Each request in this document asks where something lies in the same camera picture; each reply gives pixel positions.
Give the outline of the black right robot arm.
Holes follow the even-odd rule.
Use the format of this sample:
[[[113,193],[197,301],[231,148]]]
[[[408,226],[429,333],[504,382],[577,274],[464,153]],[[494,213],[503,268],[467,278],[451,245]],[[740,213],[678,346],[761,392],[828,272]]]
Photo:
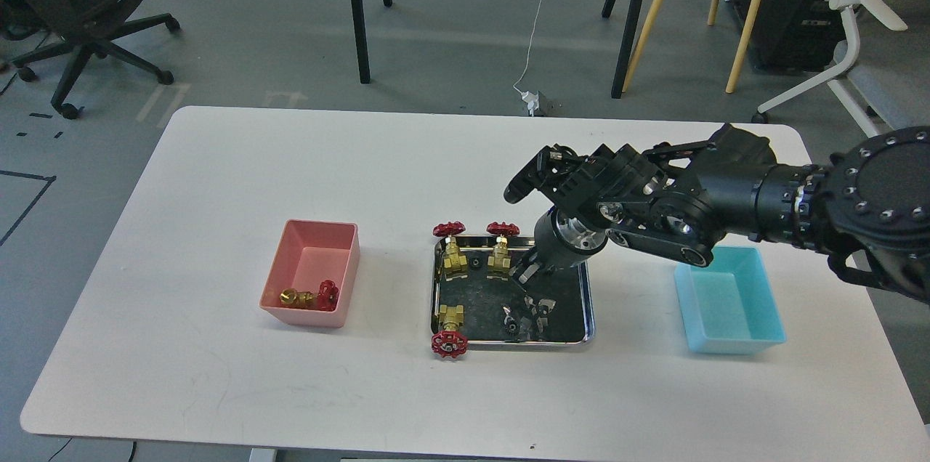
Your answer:
[[[826,254],[847,283],[927,303],[928,161],[927,126],[871,137],[827,166],[777,162],[767,138],[730,124],[706,141],[644,152],[546,145],[503,194],[518,203],[537,190],[553,204],[509,276],[525,285],[608,241],[707,267],[712,248],[737,234]]]

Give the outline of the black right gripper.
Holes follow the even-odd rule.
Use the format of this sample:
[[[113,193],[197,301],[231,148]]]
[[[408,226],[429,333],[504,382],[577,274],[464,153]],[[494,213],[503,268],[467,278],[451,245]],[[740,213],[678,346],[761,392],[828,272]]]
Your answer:
[[[522,258],[511,268],[511,280],[521,289],[538,271],[569,269],[599,253],[607,245],[607,233],[591,230],[552,207],[535,224],[534,241],[533,259]]]

